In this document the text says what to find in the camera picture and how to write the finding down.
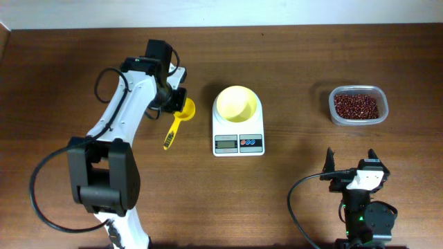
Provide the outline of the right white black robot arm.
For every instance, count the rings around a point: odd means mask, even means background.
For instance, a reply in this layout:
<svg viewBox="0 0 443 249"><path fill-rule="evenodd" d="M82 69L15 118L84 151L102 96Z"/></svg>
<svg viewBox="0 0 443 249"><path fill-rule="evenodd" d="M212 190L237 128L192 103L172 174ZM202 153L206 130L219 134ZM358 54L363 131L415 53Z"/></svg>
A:
<svg viewBox="0 0 443 249"><path fill-rule="evenodd" d="M337 239L335 248L384 248L392 240L392 229L398 211L383 201L373 201L388 180L390 171L373 149L355 168L339 172L335 169L334 152L327 150L322 181L329 182L329 191L342 194L339 218L345 224L346 238Z"/></svg>

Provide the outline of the yellow plastic measuring scoop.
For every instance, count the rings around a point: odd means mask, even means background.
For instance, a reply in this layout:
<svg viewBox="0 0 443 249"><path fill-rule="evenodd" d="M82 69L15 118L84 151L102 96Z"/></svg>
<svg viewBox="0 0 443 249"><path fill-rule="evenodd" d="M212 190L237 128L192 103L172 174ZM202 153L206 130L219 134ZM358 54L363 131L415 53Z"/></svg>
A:
<svg viewBox="0 0 443 249"><path fill-rule="evenodd" d="M177 135L177 131L179 130L179 125L182 122L191 120L195 116L195 113L196 113L196 106L194 101L190 98L186 98L183 110L174 113L174 121L163 143L164 150L168 150L171 147Z"/></svg>

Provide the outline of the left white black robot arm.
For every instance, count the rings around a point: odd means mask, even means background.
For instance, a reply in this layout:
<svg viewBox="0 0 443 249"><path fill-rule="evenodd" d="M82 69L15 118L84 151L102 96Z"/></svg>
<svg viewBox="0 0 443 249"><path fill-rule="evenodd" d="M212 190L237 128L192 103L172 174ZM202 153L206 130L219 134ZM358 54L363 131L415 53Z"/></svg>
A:
<svg viewBox="0 0 443 249"><path fill-rule="evenodd" d="M100 120L85 137L69 141L73 200L103 222L114 248L151 244L136 211L141 177L132 144L148 109L176 113L185 106L187 91L180 85L186 70L172 65L174 55L166 41L151 39L143 56L128 57Z"/></svg>

